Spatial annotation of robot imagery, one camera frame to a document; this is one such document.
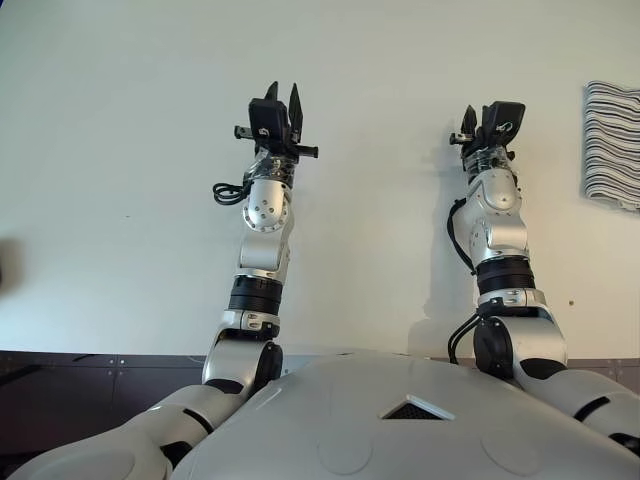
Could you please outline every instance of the white wall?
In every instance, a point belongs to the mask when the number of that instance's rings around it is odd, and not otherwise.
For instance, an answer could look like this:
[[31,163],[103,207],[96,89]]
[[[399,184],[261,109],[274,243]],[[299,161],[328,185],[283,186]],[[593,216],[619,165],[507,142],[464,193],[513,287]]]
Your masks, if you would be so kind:
[[241,179],[232,127],[277,79],[321,152],[296,176],[286,347],[444,353],[473,308],[447,136],[503,99],[527,105],[523,217],[570,356],[640,356],[640,219],[580,195],[582,87],[640,86],[639,18],[637,0],[7,0],[0,349],[207,351],[241,232],[210,187]]

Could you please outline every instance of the vent grille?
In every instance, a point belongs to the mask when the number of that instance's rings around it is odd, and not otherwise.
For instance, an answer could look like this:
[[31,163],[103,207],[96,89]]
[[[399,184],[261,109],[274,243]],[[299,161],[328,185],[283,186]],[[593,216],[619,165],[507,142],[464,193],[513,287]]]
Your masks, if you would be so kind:
[[408,402],[403,403],[382,418],[383,420],[442,420],[441,417]]

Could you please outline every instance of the black cable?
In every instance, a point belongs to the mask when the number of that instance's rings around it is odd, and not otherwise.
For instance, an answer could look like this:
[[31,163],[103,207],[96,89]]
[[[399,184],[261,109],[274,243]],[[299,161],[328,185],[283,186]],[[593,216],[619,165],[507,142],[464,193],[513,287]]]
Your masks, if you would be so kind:
[[453,231],[453,216],[456,214],[458,210],[460,210],[464,206],[465,203],[467,203],[466,198],[455,200],[453,202],[453,206],[451,207],[451,210],[449,210],[449,217],[447,218],[447,233],[449,234],[449,239],[451,240],[451,243],[453,243],[453,248],[456,249],[458,256],[462,259],[464,264],[467,267],[469,267],[469,270],[471,270],[471,275],[475,275],[476,271],[473,268],[473,263],[471,262],[471,258],[469,258],[469,255],[467,255],[464,252],[464,250],[456,240],[456,235],[455,235],[455,232]]
[[212,188],[213,198],[220,205],[235,205],[247,198],[251,191],[251,183],[245,182],[242,185],[216,183]]
[[480,317],[477,313],[474,313],[471,318],[469,318],[469,320],[460,325],[456,329],[456,331],[451,334],[451,337],[449,337],[449,342],[447,343],[449,363],[454,363],[456,365],[458,364],[458,358],[456,357],[456,349],[458,348],[458,343],[460,343],[460,341],[467,333],[476,328],[479,322]]

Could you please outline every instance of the silver robot arm segment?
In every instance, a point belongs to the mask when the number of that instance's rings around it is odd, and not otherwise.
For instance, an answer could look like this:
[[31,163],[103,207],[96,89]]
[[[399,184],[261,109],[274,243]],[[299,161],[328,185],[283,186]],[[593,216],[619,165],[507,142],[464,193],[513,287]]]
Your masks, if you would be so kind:
[[245,234],[229,308],[203,370],[203,384],[184,387],[121,427],[46,452],[20,467],[12,480],[166,480],[182,458],[240,408],[253,393],[280,376],[282,350],[278,308],[293,228],[291,187],[299,156],[317,147],[297,145],[302,110],[294,85],[289,118],[277,100],[277,82],[264,99],[249,104],[256,159],[241,187],[214,186],[218,203],[243,206]]
[[461,334],[474,329],[480,370],[515,380],[640,456],[640,398],[602,375],[567,369],[565,340],[536,288],[520,218],[522,196],[510,165],[514,153],[506,150],[523,115],[522,104],[494,102],[483,108],[476,130],[475,111],[468,107],[461,133],[451,135],[450,143],[462,145],[469,190],[454,204],[447,226],[456,250],[477,276],[480,297],[474,317],[450,340],[450,359],[456,362]]

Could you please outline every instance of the striped artwork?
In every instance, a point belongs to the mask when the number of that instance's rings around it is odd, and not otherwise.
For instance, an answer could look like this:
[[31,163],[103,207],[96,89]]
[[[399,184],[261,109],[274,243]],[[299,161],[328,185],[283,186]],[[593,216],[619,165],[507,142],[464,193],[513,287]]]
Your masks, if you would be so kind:
[[640,90],[589,82],[584,135],[586,196],[640,212]]

